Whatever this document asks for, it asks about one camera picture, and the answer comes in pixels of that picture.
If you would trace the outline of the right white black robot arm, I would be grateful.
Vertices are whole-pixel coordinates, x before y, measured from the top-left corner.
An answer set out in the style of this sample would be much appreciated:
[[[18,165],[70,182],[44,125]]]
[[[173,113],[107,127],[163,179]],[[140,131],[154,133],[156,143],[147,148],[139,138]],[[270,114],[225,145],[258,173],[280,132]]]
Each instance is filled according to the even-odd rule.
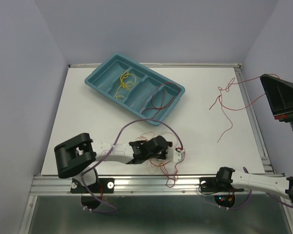
[[[259,76],[273,117],[289,123],[293,132],[293,83],[276,74]],[[248,174],[229,167],[221,167],[215,178],[220,190],[248,189],[265,192],[289,200],[293,204],[293,176],[269,177]]]

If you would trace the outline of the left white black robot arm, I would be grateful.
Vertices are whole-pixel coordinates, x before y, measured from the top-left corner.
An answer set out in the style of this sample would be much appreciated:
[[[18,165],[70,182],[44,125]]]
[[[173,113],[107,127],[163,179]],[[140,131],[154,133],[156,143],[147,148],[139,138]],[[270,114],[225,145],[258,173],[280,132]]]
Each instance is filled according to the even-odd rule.
[[[108,182],[100,182],[97,170],[91,169],[92,163],[102,159],[129,165],[142,164],[150,159],[168,162],[179,162],[181,159],[181,153],[173,148],[173,143],[162,136],[109,144],[93,141],[88,133],[81,133],[57,145],[54,153],[58,177],[74,179],[81,193],[98,193],[100,189],[108,193]]]

